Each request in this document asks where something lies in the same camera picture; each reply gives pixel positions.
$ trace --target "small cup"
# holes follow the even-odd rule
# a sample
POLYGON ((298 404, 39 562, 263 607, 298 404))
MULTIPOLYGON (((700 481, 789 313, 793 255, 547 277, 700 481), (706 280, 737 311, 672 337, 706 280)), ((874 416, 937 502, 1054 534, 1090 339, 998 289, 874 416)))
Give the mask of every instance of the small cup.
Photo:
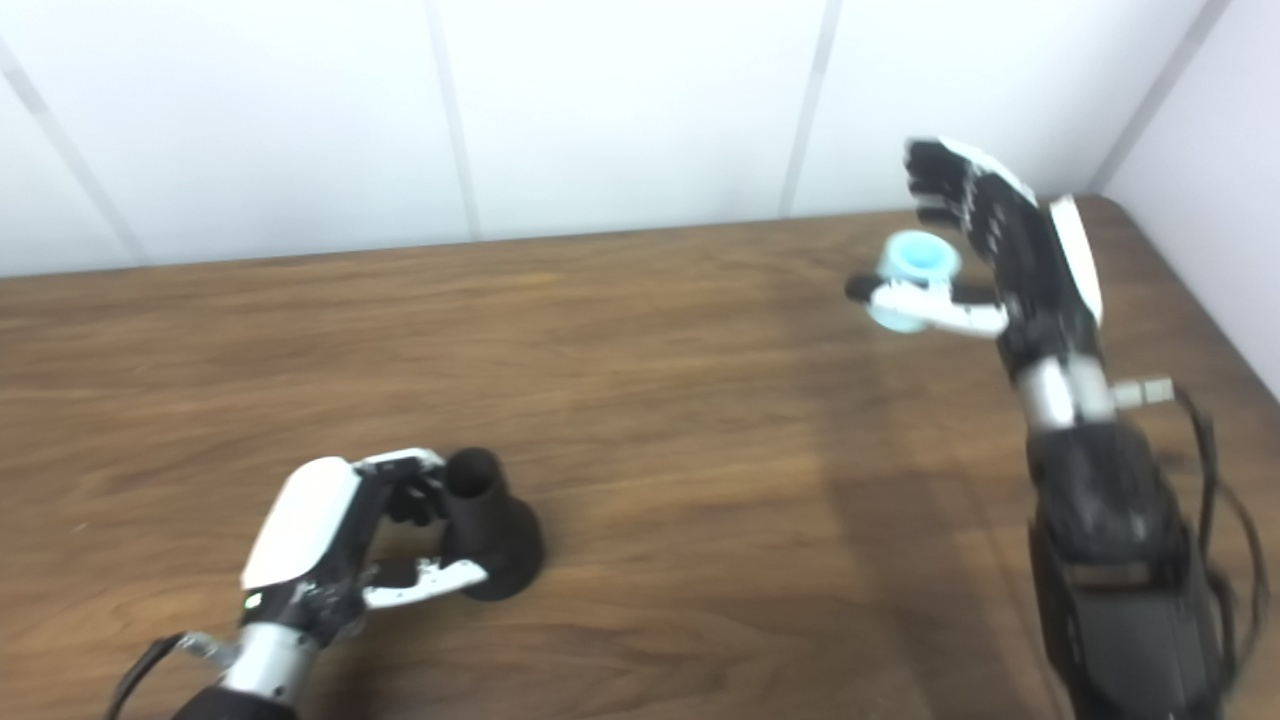
MULTIPOLYGON (((960 254, 950 242, 924 231, 899 231, 884 242, 876 273, 884 279, 946 282, 960 272, 960 254)), ((918 333, 928 325, 888 310, 868 307, 881 325, 899 333, 918 333)))

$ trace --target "panel seam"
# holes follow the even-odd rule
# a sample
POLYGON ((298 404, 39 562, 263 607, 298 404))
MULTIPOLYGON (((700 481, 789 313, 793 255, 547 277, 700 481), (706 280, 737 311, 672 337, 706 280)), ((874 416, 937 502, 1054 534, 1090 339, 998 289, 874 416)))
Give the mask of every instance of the panel seam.
POLYGON ((444 105, 444 122, 449 128, 449 142, 453 146, 453 163, 462 190, 462 206, 467 218, 467 233, 472 241, 484 240, 480 229, 480 209, 476 204, 475 183, 471 179, 471 160, 467 155, 466 135, 462 131, 462 111, 458 106, 457 86, 453 82, 453 65, 449 61, 449 49, 444 40, 444 20, 435 0, 422 0, 426 9, 426 29, 431 40, 431 55, 435 59, 435 76, 444 105))
POLYGON ((791 217, 795 206, 796 190, 800 186, 800 173, 804 172, 805 156, 809 152, 809 136, 818 114, 818 100, 831 64, 831 53, 836 45, 836 28, 840 24, 840 12, 844 0, 827 0, 818 29, 818 44, 813 53, 813 65, 809 82, 805 85, 804 99, 800 102, 800 117, 796 122, 796 135, 791 143, 791 156, 787 160, 787 173, 782 181, 782 197, 778 201, 778 218, 791 217))
POLYGON ((110 193, 102 187, 97 174, 90 168, 88 161, 84 160, 84 155, 72 141, 67 129, 49 108, 49 104, 45 102, 40 90, 31 82, 31 77, 22 68, 22 64, 18 63, 18 58, 14 56, 3 37, 0 37, 0 72, 3 72, 9 87, 36 122, 40 132, 44 133, 45 140, 49 141, 54 152, 58 154, 58 158, 67 167, 67 170, 70 172, 102 220, 111 228, 115 241, 124 250, 129 261, 140 266, 152 265, 154 261, 142 246, 142 241, 138 240, 128 220, 124 219, 115 201, 111 200, 110 193))
POLYGON ((1138 102, 1138 108, 1133 111, 1129 122, 1125 123, 1124 129, 1120 131, 1116 141, 1111 143, 1111 149, 1102 158, 1102 163, 1098 164, 1098 170, 1087 186, 1089 193, 1101 195, 1111 184, 1111 181, 1115 179, 1120 167, 1124 165, 1129 154, 1133 152, 1138 141, 1142 140, 1143 133, 1147 132, 1147 128, 1155 120, 1170 94, 1172 94, 1178 81, 1187 72, 1196 55, 1199 54, 1204 40, 1208 38, 1213 27, 1217 26, 1217 20, 1230 4, 1231 0, 1204 0, 1204 5, 1196 14, 1196 18, 1192 19, 1192 24, 1187 28, 1178 47, 1174 49, 1165 67, 1138 102))

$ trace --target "cable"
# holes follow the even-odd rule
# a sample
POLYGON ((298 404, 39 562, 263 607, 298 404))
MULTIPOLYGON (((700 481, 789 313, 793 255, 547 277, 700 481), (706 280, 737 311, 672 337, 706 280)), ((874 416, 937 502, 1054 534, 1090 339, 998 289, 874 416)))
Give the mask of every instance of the cable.
POLYGON ((1183 406, 1192 421, 1196 434, 1196 450, 1201 459, 1201 474, 1204 484, 1201 488, 1199 544, 1201 555, 1208 557, 1210 538, 1213 534, 1213 514, 1217 507, 1217 488, 1222 477, 1217 469, 1217 438, 1213 433, 1213 419, 1199 409, 1190 395, 1180 386, 1174 386, 1174 400, 1183 406))
POLYGON ((1206 568, 1204 574, 1208 588, 1217 601, 1217 612, 1221 619, 1222 676, 1230 680, 1236 675, 1236 661, 1239 660, 1239 653, 1235 651, 1235 605, 1238 598, 1226 573, 1217 568, 1206 568))
MULTIPOLYGON (((1267 578, 1266 559, 1262 555, 1262 538, 1258 536, 1258 528, 1253 521, 1253 516, 1249 515, 1249 511, 1244 507, 1244 502, 1240 501, 1240 496, 1235 493, 1235 489, 1231 488, 1231 486, 1222 480, 1222 477, 1219 473, 1217 439, 1213 434, 1213 419, 1210 418, 1207 413, 1201 410, 1199 406, 1192 401, 1190 395, 1188 395, 1181 387, 1174 386, 1174 398, 1183 406, 1187 415, 1190 418, 1192 430, 1196 433, 1196 446, 1199 452, 1201 474, 1204 478, 1199 521, 1199 544, 1202 555, 1207 561, 1210 536, 1213 532, 1213 514, 1219 495, 1222 496, 1235 516, 1239 518, 1240 527, 1244 529, 1245 542, 1249 544, 1249 561, 1253 570, 1253 592, 1249 597, 1249 632, 1239 643, 1236 643, 1235 637, 1222 638, 1224 653, 1229 656, 1229 676, 1225 683, 1225 689, 1230 692, 1235 682, 1239 679, 1244 666, 1253 656, 1253 651, 1258 644, 1258 638, 1262 635, 1262 629, 1267 624, 1267 615, 1271 603, 1271 582, 1267 578)), ((1234 616, 1234 611, 1228 607, 1230 602, 1231 598, 1229 593, 1226 593, 1226 597, 1222 597, 1219 602, 1224 614, 1224 628, 1234 625, 1234 620, 1230 620, 1230 618, 1234 616)))
POLYGON ((120 678, 119 684, 115 685, 115 692, 111 694, 111 702, 106 706, 106 712, 102 714, 102 720, 116 720, 120 716, 120 708, 124 707, 124 701, 129 700, 133 694, 133 689, 138 687, 142 678, 147 676, 147 673, 156 666, 157 662, 164 660, 166 655, 173 652, 173 648, 178 646, 178 642, 183 638, 186 633, 178 633, 177 635, 169 635, 168 638, 161 638, 151 643, 151 647, 138 657, 138 661, 129 667, 129 671, 120 678))

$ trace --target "robotic hand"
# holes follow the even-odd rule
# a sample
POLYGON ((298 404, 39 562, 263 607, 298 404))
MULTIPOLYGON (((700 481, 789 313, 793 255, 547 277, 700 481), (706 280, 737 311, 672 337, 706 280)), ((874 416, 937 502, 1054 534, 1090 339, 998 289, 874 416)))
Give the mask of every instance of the robotic hand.
POLYGON ((507 492, 488 450, 462 450, 448 461, 422 448, 358 462, 312 460, 285 480, 241 574, 239 642, 204 633, 156 641, 120 680, 106 720, 174 647, 220 671, 175 720, 293 720, 316 656, 358 632, 365 610, 453 591, 504 600, 526 588, 541 562, 538 519, 507 492), (416 525, 448 520, 442 555, 366 566, 383 516, 416 525))
POLYGON ((993 288, 854 275, 846 295, 934 327, 995 338, 1027 416, 1038 493, 1030 555, 1050 661, 1080 720, 1219 720, 1266 618, 1261 542, 1217 474, 1212 423, 1167 378, 1111 386, 1102 296, 1070 197, 1041 210, 1004 165, 948 140, 908 145, 924 222, 959 228, 993 288), (1204 473, 1201 519, 1181 516, 1146 437, 1119 411, 1175 400, 1190 414, 1204 473), (1240 515, 1253 553, 1251 632, 1207 565, 1215 501, 1240 515))

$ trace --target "wooden table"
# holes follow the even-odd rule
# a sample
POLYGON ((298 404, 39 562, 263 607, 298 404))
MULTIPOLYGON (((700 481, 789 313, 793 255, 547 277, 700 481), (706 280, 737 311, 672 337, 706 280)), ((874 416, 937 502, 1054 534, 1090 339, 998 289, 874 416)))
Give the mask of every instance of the wooden table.
MULTIPOLYGON (((1112 373, 1167 372, 1216 410, 1276 568, 1280 410, 1121 210, 1083 214, 1112 373)), ((372 615, 324 655, 307 717, 1061 717, 993 346, 884 332, 842 297, 905 225, 0 283, 0 714, 96 717, 150 639, 230 635, 241 565, 301 462, 485 445, 543 518, 545 573, 503 603, 372 615)), ((1178 413, 1140 420, 1190 454, 1178 413)), ((1277 674, 1271 633, 1231 720, 1280 715, 1277 674)), ((165 717, 210 679, 170 659, 127 715, 165 717)))

